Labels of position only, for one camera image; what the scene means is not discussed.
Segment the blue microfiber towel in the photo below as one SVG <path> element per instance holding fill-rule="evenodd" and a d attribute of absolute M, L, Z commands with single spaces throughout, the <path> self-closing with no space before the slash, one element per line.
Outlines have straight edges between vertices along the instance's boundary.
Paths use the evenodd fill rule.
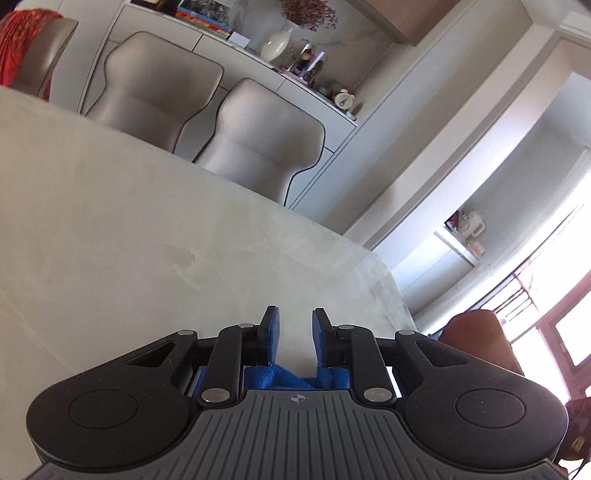
<path fill-rule="evenodd" d="M 318 367 L 315 377 L 300 378 L 276 364 L 242 366 L 245 390 L 347 390 L 349 385 L 349 371 L 342 367 Z"/>

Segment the red patterned cloth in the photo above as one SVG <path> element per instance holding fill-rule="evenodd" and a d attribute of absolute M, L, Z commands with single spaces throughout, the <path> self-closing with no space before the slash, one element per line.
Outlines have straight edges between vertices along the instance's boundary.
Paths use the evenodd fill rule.
<path fill-rule="evenodd" d="M 32 41 L 53 19 L 63 18 L 46 9 L 14 10 L 1 21 L 1 85 L 10 88 Z"/>

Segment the beige chair middle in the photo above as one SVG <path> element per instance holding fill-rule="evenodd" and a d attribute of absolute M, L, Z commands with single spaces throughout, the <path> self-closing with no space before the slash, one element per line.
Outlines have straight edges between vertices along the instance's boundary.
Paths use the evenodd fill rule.
<path fill-rule="evenodd" d="M 224 74 L 221 64 L 145 31 L 114 48 L 103 70 L 105 87 L 86 117 L 169 153 Z"/>

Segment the white ceramic vase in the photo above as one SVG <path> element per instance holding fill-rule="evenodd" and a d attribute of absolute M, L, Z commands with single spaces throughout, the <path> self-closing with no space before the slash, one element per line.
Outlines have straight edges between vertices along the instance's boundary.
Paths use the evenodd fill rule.
<path fill-rule="evenodd" d="M 287 28 L 271 32 L 263 44 L 262 49 L 260 49 L 260 58 L 270 63 L 277 57 L 280 57 L 290 42 L 292 32 L 293 30 Z"/>

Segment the beige chair with red cloth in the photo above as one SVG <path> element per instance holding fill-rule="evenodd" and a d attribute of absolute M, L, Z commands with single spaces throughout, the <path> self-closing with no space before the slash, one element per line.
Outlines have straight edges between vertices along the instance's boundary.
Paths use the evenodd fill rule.
<path fill-rule="evenodd" d="M 10 88 L 47 100 L 53 72 L 79 22 L 56 18 L 47 23 L 32 41 Z"/>

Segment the white sideboard cabinet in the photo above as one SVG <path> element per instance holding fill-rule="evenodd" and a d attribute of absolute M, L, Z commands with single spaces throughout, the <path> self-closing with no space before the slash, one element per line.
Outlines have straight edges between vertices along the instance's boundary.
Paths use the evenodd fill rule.
<path fill-rule="evenodd" d="M 304 196 L 332 163 L 335 152 L 356 130 L 356 121 L 339 111 L 328 99 L 287 74 L 277 71 L 269 63 L 195 27 L 129 2 L 118 8 L 108 25 L 101 49 L 93 61 L 87 79 L 80 107 L 81 114 L 85 115 L 90 110 L 106 86 L 104 63 L 108 54 L 137 32 L 158 36 L 193 54 L 221 64 L 223 68 L 221 83 L 211 104 L 188 123 L 175 147 L 174 153 L 186 160 L 193 160 L 200 148 L 211 138 L 217 107 L 235 84 L 245 78 L 255 80 L 322 123 L 325 127 L 325 148 L 321 160 L 314 168 L 294 177 L 287 195 L 287 208 L 291 210 L 300 207 Z"/>

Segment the stack of books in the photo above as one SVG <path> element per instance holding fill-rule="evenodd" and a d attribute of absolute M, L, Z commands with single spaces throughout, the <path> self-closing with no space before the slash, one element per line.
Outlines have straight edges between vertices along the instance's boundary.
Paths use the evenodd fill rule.
<path fill-rule="evenodd" d="M 231 33 L 229 9 L 230 6 L 226 1 L 183 0 L 178 3 L 174 16 L 185 23 L 226 39 Z"/>

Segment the small alarm clock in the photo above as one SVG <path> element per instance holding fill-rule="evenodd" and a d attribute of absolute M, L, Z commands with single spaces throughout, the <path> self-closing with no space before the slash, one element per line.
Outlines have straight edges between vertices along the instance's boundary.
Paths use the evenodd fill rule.
<path fill-rule="evenodd" d="M 353 107 L 353 103 L 355 103 L 355 95 L 346 89 L 341 89 L 338 93 L 335 93 L 334 103 L 339 110 L 349 111 Z"/>

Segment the beige chair right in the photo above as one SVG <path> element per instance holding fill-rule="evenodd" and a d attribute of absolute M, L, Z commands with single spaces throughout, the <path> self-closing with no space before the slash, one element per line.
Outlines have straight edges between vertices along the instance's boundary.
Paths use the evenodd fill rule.
<path fill-rule="evenodd" d="M 194 163 L 280 205 L 294 177 L 318 164 L 325 127 L 255 80 L 240 80 L 218 107 Z"/>

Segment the photo frame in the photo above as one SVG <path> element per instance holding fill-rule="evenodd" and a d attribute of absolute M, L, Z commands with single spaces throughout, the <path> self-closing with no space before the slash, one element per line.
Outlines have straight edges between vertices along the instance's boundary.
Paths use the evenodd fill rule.
<path fill-rule="evenodd" d="M 327 54 L 318 48 L 307 48 L 290 67 L 290 73 L 303 83 L 311 84 L 327 63 Z"/>

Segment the white electric kettle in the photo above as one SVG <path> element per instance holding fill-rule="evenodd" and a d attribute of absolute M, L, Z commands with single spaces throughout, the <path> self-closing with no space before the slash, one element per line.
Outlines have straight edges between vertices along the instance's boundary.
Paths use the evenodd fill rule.
<path fill-rule="evenodd" d="M 471 237 L 480 236 L 485 230 L 486 226 L 480 213 L 476 210 L 463 212 L 460 217 L 459 233 L 468 240 Z"/>

